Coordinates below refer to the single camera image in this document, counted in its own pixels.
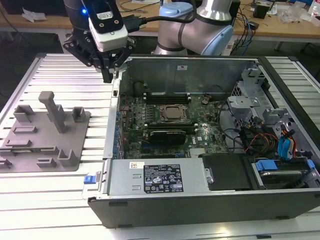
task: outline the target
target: sticker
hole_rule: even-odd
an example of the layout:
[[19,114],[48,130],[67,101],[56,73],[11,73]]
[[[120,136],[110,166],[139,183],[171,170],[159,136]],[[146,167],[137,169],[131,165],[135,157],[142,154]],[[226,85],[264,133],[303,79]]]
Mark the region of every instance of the sticker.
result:
[[97,13],[96,16],[100,20],[106,20],[106,19],[112,19],[114,15],[112,14],[112,11],[106,11],[106,12]]
[[181,193],[184,191],[180,164],[145,165],[144,192],[147,194]]
[[129,164],[130,169],[143,169],[145,165],[144,161],[131,161]]
[[186,70],[188,70],[188,66],[187,65],[178,65],[178,67],[176,69],[178,71],[186,71]]

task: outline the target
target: yellow wire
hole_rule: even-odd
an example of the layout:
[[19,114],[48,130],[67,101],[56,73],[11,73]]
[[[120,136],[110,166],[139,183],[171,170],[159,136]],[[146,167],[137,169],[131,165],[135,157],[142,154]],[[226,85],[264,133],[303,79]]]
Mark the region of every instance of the yellow wire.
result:
[[290,142],[291,142],[291,153],[292,153],[292,155],[294,154],[294,141],[291,139],[291,138],[289,138],[289,140],[290,140]]

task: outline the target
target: screw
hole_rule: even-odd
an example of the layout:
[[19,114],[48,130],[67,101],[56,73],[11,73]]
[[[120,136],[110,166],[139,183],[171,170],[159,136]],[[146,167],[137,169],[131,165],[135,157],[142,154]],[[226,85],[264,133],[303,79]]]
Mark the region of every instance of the screw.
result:
[[208,184],[214,183],[214,179],[212,178],[212,176],[206,176],[206,181],[208,182]]

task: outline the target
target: blue cable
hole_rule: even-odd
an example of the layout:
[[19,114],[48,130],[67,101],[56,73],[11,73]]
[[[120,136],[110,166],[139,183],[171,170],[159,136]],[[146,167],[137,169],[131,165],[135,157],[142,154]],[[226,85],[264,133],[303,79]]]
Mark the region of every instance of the blue cable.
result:
[[244,50],[243,50],[243,52],[242,52],[241,56],[243,56],[243,55],[245,54],[245,52],[247,51],[247,49],[248,49],[248,47],[249,47],[250,41],[251,41],[251,27],[250,27],[250,24],[249,24],[249,22],[248,22],[248,19],[247,19],[247,18],[245,19],[245,21],[246,21],[246,24],[248,24],[248,34],[249,34],[249,39],[248,39],[248,41],[247,41],[246,46],[244,47]]
[[244,17],[236,17],[236,19],[239,19],[239,20],[242,20],[244,22],[246,22],[246,24],[244,25],[244,27],[246,27],[246,25],[248,26],[248,32],[247,32],[247,36],[249,35],[249,38],[245,41],[244,45],[244,50],[243,50],[243,53],[241,54],[241,56],[244,55],[244,53],[246,52],[246,50],[248,49],[249,47],[249,44],[251,42],[251,28],[250,28],[250,24],[249,24],[249,21],[247,18],[244,18]]

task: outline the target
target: blue latch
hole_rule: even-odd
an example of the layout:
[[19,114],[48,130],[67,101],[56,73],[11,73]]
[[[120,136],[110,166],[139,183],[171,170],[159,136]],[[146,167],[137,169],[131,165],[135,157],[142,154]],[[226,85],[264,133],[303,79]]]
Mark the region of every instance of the blue latch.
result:
[[84,184],[96,184],[96,179],[97,177],[96,176],[84,176],[84,180],[83,180],[83,183]]
[[278,170],[275,160],[265,159],[255,163],[256,169],[260,171]]
[[314,162],[311,159],[308,159],[306,163],[308,164],[310,169],[314,169],[316,167]]

